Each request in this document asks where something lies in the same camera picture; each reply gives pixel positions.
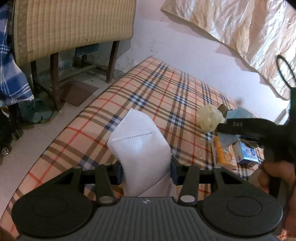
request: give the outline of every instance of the metal screw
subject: metal screw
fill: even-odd
[[[104,204],[111,203],[111,202],[113,202],[113,197],[102,196],[99,198],[99,201],[100,201],[100,203],[104,203]]]
[[[2,155],[7,156],[9,154],[9,149],[8,148],[3,148],[2,149]]]
[[[151,201],[149,200],[149,199],[145,199],[144,201],[142,201],[143,203],[145,203],[145,204],[148,204],[148,203],[150,203]]]
[[[189,203],[189,202],[194,202],[195,201],[195,197],[193,197],[191,195],[184,195],[184,196],[180,197],[180,200],[182,202]]]

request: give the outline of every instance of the doormat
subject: doormat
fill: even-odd
[[[61,100],[80,106],[98,88],[83,82],[69,82],[62,87]]]

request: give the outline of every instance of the blue checkered shirt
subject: blue checkered shirt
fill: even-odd
[[[0,8],[0,107],[32,99],[27,78],[12,54],[12,5],[6,3]]]

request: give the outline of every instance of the white floor tile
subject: white floor tile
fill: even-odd
[[[0,157],[0,217],[27,172],[52,140],[37,127],[24,130],[18,141],[12,141],[12,152]]]
[[[79,107],[64,103],[63,108],[49,125],[38,126],[40,130],[55,139],[58,134],[73,120],[86,106],[88,106],[100,93],[102,93],[110,84],[103,82],[95,77],[85,79],[83,82],[94,85],[99,89],[96,90],[85,102]]]
[[[117,73],[117,75],[112,82],[119,79],[122,73]],[[3,160],[0,159],[0,217],[27,172],[52,140],[86,106],[110,86],[110,84],[105,82],[106,77],[92,71],[81,73],[75,76],[74,80],[96,86],[98,90],[79,107],[64,103],[62,110],[49,125],[36,126],[32,129],[24,130],[24,135],[17,142],[12,142],[12,152],[4,157]]]

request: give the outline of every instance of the yellow crumpled ball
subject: yellow crumpled ball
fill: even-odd
[[[224,123],[222,113],[212,104],[201,107],[197,112],[197,122],[204,132],[212,132],[219,123]]]

